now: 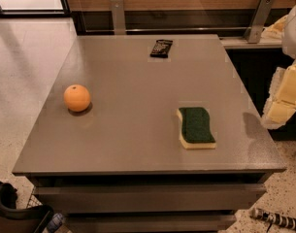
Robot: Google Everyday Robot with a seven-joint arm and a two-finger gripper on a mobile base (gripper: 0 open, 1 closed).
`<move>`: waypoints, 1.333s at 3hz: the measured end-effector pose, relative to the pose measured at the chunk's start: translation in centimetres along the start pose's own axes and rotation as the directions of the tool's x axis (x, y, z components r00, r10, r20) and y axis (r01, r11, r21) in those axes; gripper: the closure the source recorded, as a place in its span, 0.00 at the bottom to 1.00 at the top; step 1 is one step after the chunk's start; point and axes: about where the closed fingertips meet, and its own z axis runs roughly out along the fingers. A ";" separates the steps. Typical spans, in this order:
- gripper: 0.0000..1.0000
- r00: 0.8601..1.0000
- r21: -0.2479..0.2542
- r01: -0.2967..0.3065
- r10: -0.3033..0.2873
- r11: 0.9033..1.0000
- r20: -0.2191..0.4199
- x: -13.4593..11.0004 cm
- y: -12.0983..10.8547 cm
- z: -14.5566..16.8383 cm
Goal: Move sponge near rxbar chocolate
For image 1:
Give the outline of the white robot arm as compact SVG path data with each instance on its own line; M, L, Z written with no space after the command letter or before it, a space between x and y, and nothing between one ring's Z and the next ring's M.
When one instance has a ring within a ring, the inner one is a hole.
M261 124L278 129L296 113L296 5L287 15L281 32L282 52L293 59L286 69L278 67L269 88Z

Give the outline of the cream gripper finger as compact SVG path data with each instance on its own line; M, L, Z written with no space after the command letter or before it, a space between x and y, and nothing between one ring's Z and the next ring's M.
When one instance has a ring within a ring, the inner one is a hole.
M278 67L272 76L261 124L278 129L296 113L296 61L286 69Z
M279 18L275 23L266 27L261 37L264 39L280 39L283 33L283 29L287 20L287 16Z

